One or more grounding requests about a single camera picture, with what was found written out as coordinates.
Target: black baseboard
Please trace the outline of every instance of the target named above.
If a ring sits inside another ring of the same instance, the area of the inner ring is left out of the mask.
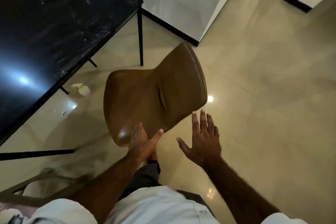
[[[304,11],[305,13],[308,13],[312,9],[309,5],[306,5],[299,0],[284,0],[284,1],[297,7],[298,9]]]
[[[141,9],[141,13],[143,15],[145,15],[146,17],[150,18],[152,21],[154,21],[157,24],[161,25],[165,29],[169,30],[170,32],[174,33],[175,35],[179,36],[180,38],[182,38],[182,39],[186,40],[187,42],[191,43],[192,45],[198,46],[198,44],[200,43],[199,41],[193,39],[191,36],[188,36],[187,34],[183,33],[182,31],[174,28],[169,23],[161,20],[160,18],[158,18],[154,14],[150,13],[149,11],[147,11],[147,10],[145,10],[145,9],[142,8]]]

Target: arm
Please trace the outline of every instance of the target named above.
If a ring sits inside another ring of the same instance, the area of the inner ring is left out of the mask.
[[[178,138],[181,150],[187,158],[199,165],[216,186],[228,205],[237,224],[260,224],[266,217],[280,212],[241,179],[221,157],[218,128],[204,110],[200,123],[197,115],[192,116],[192,148]]]
[[[127,155],[78,190],[70,199],[88,209],[98,224],[102,224],[140,164],[155,150],[162,134],[163,130],[160,129],[148,140],[142,123],[139,123],[133,132]]]

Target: hand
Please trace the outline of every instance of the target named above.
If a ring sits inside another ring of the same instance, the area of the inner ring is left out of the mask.
[[[133,134],[131,136],[131,142],[128,146],[127,155],[135,158],[139,164],[144,162],[155,150],[156,145],[163,135],[163,129],[160,129],[153,136],[152,139],[148,140],[145,129],[140,122],[135,126]]]
[[[181,138],[177,138],[185,156],[203,169],[207,163],[221,158],[222,152],[218,128],[213,124],[210,114],[207,114],[207,119],[204,110],[201,110],[199,124],[196,112],[192,112],[192,148],[189,148]]]

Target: right hand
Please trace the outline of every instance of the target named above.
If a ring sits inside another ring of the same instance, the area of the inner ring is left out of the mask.
[[[211,115],[207,114],[206,118],[204,110],[201,110],[199,119],[200,123],[196,112],[192,112],[192,147],[189,148],[180,137],[177,141],[185,156],[204,169],[207,163],[221,158],[222,148],[218,128],[214,125]]]

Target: finger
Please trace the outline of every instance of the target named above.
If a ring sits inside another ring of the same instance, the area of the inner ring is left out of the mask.
[[[187,146],[187,144],[182,140],[182,138],[178,137],[176,138],[178,145],[180,146],[180,149],[183,151],[185,156],[189,158],[190,156],[190,148]]]
[[[192,112],[191,114],[191,122],[192,122],[192,133],[198,134],[200,132],[200,125],[198,123],[196,112]]]
[[[142,126],[142,123],[139,122],[139,124],[138,124],[138,133],[140,133],[140,131],[141,131],[142,129],[144,129],[144,127]]]
[[[152,142],[152,144],[156,145],[159,141],[159,139],[162,137],[163,135],[163,129],[159,129],[158,132],[156,132],[156,134],[152,137],[152,139],[150,140]]]
[[[215,126],[215,137],[219,137],[218,128]]]
[[[208,120],[208,132],[213,135],[215,133],[215,125],[213,124],[213,120],[211,115],[207,114],[207,120]]]
[[[205,117],[204,109],[201,110],[201,115],[199,117],[200,129],[201,132],[207,131],[207,118]]]

